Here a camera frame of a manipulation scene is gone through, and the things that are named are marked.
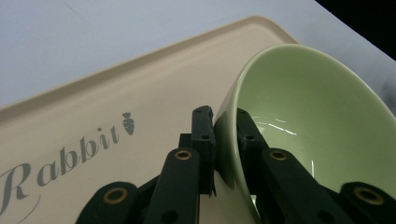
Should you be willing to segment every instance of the dark background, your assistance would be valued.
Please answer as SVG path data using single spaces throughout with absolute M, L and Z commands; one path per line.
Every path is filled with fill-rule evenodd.
M 317 2 L 396 61 L 396 10 L 390 5 L 392 1 Z

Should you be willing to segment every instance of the ceramic bowl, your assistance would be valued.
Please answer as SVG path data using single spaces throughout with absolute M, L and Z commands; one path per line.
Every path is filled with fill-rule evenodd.
M 396 197 L 396 120 L 388 108 L 331 56 L 278 45 L 246 64 L 216 118 L 219 174 L 230 197 L 243 199 L 232 211 L 248 208 L 241 218 L 258 221 L 239 160 L 237 107 L 270 147 L 291 152 L 319 184 L 339 192 L 344 183 L 360 181 Z

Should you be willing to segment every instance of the tray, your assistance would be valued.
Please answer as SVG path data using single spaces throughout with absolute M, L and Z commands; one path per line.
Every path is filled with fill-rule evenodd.
M 283 43 L 297 41 L 250 17 L 3 108 L 0 223 L 74 223 L 103 185 L 149 181 L 191 111 L 216 113 L 245 63 Z M 201 196 L 202 223 L 225 214 Z

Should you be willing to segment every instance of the carrot logo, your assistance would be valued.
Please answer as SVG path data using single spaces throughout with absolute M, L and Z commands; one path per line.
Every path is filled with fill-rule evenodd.
M 134 120 L 131 119 L 131 113 L 125 112 L 122 114 L 124 116 L 124 121 L 123 121 L 123 126 L 125 128 L 125 131 L 129 134 L 132 135 L 134 133 Z

